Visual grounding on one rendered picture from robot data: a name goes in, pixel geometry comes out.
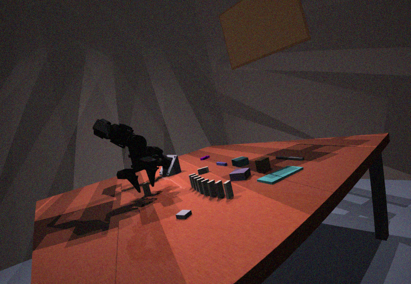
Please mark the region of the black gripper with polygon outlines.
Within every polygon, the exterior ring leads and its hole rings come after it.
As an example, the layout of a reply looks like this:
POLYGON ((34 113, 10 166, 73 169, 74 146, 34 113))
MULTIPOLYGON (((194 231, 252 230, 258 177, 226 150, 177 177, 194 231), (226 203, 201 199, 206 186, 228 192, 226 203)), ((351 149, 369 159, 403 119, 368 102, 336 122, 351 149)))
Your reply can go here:
MULTIPOLYGON (((138 165, 138 168, 136 166, 136 161, 139 158, 145 157, 145 154, 147 154, 147 151, 141 151, 141 152, 130 152, 130 155, 128 155, 129 158, 131 158, 132 165, 131 168, 133 169, 123 169, 117 172, 117 178, 118 179, 127 179, 132 183, 132 185, 136 188, 136 190, 140 193, 141 189, 139 186, 138 182, 138 176, 135 174, 141 170, 144 170, 144 168, 140 167, 140 164, 138 165)), ((163 160, 159 158, 159 163, 156 164, 156 168, 152 168, 149 170, 146 170, 146 173, 148 175, 149 181, 152 186, 154 186, 154 181, 155 181, 155 174, 157 170, 159 169, 159 166, 164 165, 163 160), (158 166, 158 167, 157 167, 158 166)))

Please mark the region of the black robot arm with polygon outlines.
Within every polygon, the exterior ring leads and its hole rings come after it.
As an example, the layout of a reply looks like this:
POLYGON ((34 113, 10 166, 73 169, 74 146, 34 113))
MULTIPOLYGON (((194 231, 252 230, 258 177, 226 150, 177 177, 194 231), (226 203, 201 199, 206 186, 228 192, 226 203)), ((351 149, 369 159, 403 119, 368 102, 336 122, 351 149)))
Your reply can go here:
POLYGON ((159 163, 159 158, 163 160, 164 165, 162 168, 168 169, 173 158, 163 155, 163 150, 159 147, 147 146, 147 141, 143 136, 136 135, 133 133, 132 127, 125 124, 112 124, 111 122, 105 119, 98 119, 93 125, 92 129, 94 130, 94 135, 110 139, 110 142, 113 144, 125 148, 128 147, 129 152, 141 152, 147 151, 145 157, 139 158, 136 161, 136 166, 140 164, 140 167, 145 170, 156 168, 156 164, 159 163), (123 146, 121 146, 123 145, 123 146))

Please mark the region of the tan block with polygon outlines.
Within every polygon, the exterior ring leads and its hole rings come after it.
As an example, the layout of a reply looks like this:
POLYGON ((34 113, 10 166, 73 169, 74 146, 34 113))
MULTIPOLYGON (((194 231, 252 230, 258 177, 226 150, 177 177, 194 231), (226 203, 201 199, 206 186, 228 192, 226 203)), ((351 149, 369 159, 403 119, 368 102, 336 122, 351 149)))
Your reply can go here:
POLYGON ((270 168, 269 157, 261 157, 255 160, 256 163, 256 170, 258 171, 265 171, 270 168))

